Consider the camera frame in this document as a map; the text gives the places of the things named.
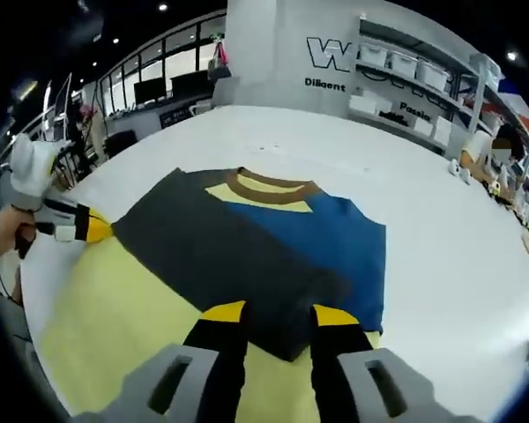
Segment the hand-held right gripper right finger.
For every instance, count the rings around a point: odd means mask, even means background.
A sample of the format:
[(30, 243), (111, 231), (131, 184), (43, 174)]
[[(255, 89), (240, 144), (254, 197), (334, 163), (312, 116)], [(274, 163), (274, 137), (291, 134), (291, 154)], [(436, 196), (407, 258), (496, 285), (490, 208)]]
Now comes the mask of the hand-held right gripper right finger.
[(374, 348), (347, 312), (310, 309), (311, 382), (323, 422), (435, 422), (434, 389), (394, 352)]

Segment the person's left hand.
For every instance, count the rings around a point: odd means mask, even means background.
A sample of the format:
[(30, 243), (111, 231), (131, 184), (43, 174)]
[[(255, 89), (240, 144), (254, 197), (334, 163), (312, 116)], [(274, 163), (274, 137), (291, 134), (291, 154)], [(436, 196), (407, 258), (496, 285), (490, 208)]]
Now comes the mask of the person's left hand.
[(31, 212), (21, 211), (12, 205), (0, 210), (0, 257), (13, 249), (24, 257), (35, 237), (35, 220)]

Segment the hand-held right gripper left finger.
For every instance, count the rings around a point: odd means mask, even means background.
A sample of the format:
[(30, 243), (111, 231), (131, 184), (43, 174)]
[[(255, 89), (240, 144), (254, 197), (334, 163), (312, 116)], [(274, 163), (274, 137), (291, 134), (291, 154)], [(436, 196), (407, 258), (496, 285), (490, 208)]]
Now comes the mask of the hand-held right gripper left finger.
[(247, 347), (246, 301), (206, 310), (182, 344), (164, 347), (124, 378), (123, 420), (233, 422)]

